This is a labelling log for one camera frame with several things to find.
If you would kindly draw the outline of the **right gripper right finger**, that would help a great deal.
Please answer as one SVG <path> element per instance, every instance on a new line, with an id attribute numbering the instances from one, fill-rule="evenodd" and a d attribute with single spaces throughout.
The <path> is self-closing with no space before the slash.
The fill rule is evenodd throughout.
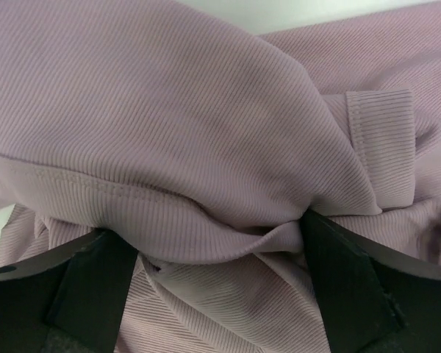
<path id="1" fill-rule="evenodd" d="M 441 266 L 313 211 L 301 234 L 332 352 L 441 352 Z"/>

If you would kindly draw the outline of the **mauve pink tank top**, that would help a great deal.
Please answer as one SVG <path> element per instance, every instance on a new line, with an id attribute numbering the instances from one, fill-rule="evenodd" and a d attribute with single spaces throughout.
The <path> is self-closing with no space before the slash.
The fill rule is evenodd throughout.
<path id="1" fill-rule="evenodd" d="M 139 250 L 118 352 L 327 352 L 308 208 L 441 225 L 441 1 L 251 35 L 177 1 L 0 1 L 0 265 Z"/>

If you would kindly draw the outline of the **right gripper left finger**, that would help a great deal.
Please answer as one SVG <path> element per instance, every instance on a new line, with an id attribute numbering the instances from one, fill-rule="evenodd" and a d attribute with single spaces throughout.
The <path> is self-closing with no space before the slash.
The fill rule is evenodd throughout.
<path id="1" fill-rule="evenodd" d="M 137 259 L 96 230 L 0 268 L 0 352 L 113 352 Z"/>

